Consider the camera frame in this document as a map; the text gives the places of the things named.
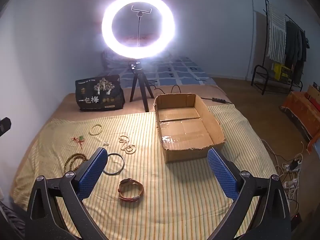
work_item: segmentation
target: yellow striped sheet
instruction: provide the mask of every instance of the yellow striped sheet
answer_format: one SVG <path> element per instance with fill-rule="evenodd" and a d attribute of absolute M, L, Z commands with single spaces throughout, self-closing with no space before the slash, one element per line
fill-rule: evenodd
<path fill-rule="evenodd" d="M 259 137 L 234 105 L 211 106 L 209 110 L 223 127 L 227 141 L 222 153 L 228 160 L 257 177 L 269 178 L 276 173 Z M 103 132 L 90 136 L 89 129 L 97 123 L 103 126 Z M 85 137 L 83 150 L 71 140 L 80 135 Z M 127 155 L 120 150 L 120 135 L 130 137 L 130 143 L 137 146 L 135 154 Z M 61 177 L 65 160 L 70 155 L 82 152 L 89 158 L 105 141 L 110 143 L 106 147 L 109 153 L 118 152 L 124 156 L 124 170 L 117 176 L 102 174 L 83 203 L 110 240 L 206 239 L 232 203 L 225 197 L 207 159 L 164 163 L 154 112 L 77 122 L 52 120 L 40 133 L 17 176 L 15 203 L 26 209 L 39 174 L 46 178 Z M 106 170 L 113 172 L 120 167 L 121 160 L 113 156 Z M 118 199 L 119 182 L 128 177 L 144 185 L 145 192 L 139 202 L 125 203 Z M 126 194 L 136 191 L 131 188 Z M 58 202 L 69 230 L 77 234 L 62 199 Z M 252 201 L 238 234 L 246 231 L 256 204 L 257 198 Z"/>

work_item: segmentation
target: cardboard box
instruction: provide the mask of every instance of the cardboard box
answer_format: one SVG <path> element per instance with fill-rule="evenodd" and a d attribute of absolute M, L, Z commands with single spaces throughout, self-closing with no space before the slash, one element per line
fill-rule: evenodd
<path fill-rule="evenodd" d="M 308 93 L 305 93 L 304 96 L 320 111 L 320 104 L 314 98 L 308 95 Z"/>
<path fill-rule="evenodd" d="M 320 104 L 320 92 L 316 88 L 309 85 L 307 93 L 311 98 L 314 98 L 318 104 Z"/>
<path fill-rule="evenodd" d="M 217 119 L 195 94 L 165 94 L 155 99 L 157 130 L 165 162 L 207 157 L 226 138 Z"/>

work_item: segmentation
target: floor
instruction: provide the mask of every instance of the floor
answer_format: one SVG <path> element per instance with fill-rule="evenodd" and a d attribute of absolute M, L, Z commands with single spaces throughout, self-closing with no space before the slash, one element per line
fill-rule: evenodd
<path fill-rule="evenodd" d="M 290 160 L 302 151 L 303 142 L 298 202 L 299 213 L 304 219 L 320 203 L 320 159 L 315 151 L 308 154 L 305 150 L 307 142 L 290 119 L 279 110 L 286 95 L 266 93 L 262 96 L 261 91 L 252 87 L 249 81 L 225 78 L 214 80 L 249 120 L 258 136 L 269 143 L 275 154 Z M 274 156 L 270 157 L 276 165 Z M 285 162 L 278 158 L 280 164 Z"/>

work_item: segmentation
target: white wall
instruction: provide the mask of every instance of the white wall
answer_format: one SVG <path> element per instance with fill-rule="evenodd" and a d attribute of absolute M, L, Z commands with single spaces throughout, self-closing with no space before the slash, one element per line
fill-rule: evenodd
<path fill-rule="evenodd" d="M 0 187 L 7 195 L 31 140 L 75 80 L 102 71 L 82 0 L 11 0 L 0 18 Z"/>
<path fill-rule="evenodd" d="M 101 70 L 99 51 L 105 45 L 100 23 L 112 1 L 12 0 L 0 18 L 0 117 L 12 120 L 12 129 L 0 138 L 0 187 L 5 194 L 30 141 L 74 91 L 74 81 Z M 163 1 L 176 23 L 170 48 L 191 57 L 207 73 L 244 78 L 248 68 L 251 75 L 252 65 L 262 62 L 264 0 Z M 270 1 L 306 30 L 311 49 L 302 80 L 305 87 L 320 83 L 319 19 L 305 0 Z M 129 33 L 132 21 L 134 34 L 136 17 L 126 17 L 119 15 L 122 21 L 115 26 Z M 143 23 L 153 26 L 156 13 L 152 17 L 144 16 Z"/>
<path fill-rule="evenodd" d="M 113 0 L 91 0 L 93 17 L 101 21 L 107 4 Z M 252 65 L 262 64 L 265 43 L 264 0 L 163 0 L 171 8 L 176 22 L 176 37 L 171 44 L 181 54 L 191 57 L 207 73 L 244 79 Z M 289 15 L 306 31 L 309 39 L 308 61 L 305 64 L 305 84 L 320 75 L 319 18 L 305 0 L 269 0 Z M 126 35 L 136 32 L 134 13 L 122 11 L 118 28 Z M 141 22 L 147 21 L 149 15 Z"/>

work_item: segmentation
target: ring light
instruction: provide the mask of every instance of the ring light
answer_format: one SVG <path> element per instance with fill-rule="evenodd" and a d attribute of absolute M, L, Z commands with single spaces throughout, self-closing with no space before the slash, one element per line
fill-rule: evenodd
<path fill-rule="evenodd" d="M 146 47 L 127 47 L 116 40 L 112 32 L 112 21 L 116 13 L 125 5 L 134 2 L 145 2 L 156 7 L 162 15 L 161 34 L 157 41 Z M 102 35 L 115 53 L 128 57 L 141 59 L 151 57 L 161 52 L 174 36 L 173 15 L 169 7 L 161 0 L 116 0 L 105 11 L 102 20 Z"/>

